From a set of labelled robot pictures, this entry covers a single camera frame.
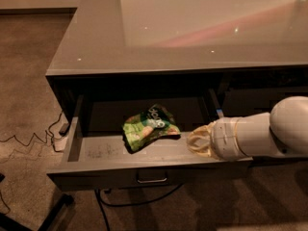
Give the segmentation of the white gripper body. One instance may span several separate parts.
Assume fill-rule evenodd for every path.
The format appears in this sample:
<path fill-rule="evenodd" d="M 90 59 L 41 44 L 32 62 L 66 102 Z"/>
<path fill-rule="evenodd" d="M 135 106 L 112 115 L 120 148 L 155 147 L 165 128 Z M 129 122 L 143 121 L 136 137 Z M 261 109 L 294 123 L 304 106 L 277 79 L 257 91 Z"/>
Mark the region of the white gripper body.
<path fill-rule="evenodd" d="M 244 157 L 240 150 L 236 125 L 238 117 L 223 117 L 215 121 L 211 131 L 211 143 L 215 153 L 225 161 L 237 161 Z"/>

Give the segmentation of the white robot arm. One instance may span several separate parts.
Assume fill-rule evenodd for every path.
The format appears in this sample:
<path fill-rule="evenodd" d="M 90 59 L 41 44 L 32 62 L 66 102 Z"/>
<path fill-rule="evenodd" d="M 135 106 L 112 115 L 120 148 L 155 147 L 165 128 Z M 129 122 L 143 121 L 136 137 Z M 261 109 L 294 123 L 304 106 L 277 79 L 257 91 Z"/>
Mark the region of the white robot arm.
<path fill-rule="evenodd" d="M 308 97 L 279 101 L 269 113 L 222 117 L 193 130 L 190 151 L 204 157 L 237 161 L 251 157 L 308 157 Z"/>

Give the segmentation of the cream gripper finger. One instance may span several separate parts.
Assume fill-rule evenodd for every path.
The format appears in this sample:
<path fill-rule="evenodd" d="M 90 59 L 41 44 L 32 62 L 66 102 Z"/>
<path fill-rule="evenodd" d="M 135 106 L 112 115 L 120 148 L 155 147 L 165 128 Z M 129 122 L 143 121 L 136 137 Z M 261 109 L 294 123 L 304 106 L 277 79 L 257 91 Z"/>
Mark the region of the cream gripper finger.
<path fill-rule="evenodd" d="M 202 157 L 212 156 L 210 139 L 202 136 L 192 136 L 187 138 L 187 147 L 192 153 Z"/>
<path fill-rule="evenodd" d="M 216 125 L 215 122 L 211 122 L 207 125 L 202 125 L 202 126 L 196 128 L 196 129 L 194 129 L 190 133 L 190 137 L 191 138 L 210 138 L 212 130 L 213 130 L 215 125 Z"/>

